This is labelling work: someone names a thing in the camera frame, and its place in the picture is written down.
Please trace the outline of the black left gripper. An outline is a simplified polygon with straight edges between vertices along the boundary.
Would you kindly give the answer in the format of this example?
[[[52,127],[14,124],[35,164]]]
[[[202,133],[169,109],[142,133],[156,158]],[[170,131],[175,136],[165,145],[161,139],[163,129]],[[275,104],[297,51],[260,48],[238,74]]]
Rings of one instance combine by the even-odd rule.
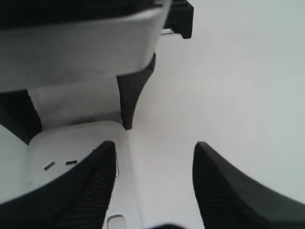
[[[193,5],[187,0],[173,0],[161,35],[179,34],[190,39],[193,32]]]

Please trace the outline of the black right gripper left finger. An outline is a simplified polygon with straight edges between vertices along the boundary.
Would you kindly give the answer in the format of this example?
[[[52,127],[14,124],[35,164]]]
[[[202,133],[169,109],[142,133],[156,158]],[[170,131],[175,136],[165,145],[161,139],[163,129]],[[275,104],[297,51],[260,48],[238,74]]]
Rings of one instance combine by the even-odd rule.
[[[50,183],[0,206],[2,229],[101,229],[116,177],[116,150],[105,141]]]

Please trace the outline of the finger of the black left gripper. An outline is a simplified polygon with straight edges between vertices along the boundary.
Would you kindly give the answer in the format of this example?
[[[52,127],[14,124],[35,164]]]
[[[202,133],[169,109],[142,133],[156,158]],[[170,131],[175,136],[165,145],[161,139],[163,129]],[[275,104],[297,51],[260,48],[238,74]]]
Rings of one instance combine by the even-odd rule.
[[[143,88],[154,72],[156,54],[145,69],[131,74],[117,76],[117,84],[120,93],[120,108],[122,125],[125,130],[131,130],[135,109]]]
[[[27,145],[42,132],[41,119],[28,90],[0,94],[0,124]]]

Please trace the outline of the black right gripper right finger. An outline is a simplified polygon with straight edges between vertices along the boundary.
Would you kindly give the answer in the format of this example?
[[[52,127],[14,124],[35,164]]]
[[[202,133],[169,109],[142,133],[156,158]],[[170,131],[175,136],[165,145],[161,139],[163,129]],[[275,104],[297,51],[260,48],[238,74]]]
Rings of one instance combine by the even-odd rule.
[[[193,155],[193,188],[206,229],[303,229],[304,204],[253,180],[206,142]]]

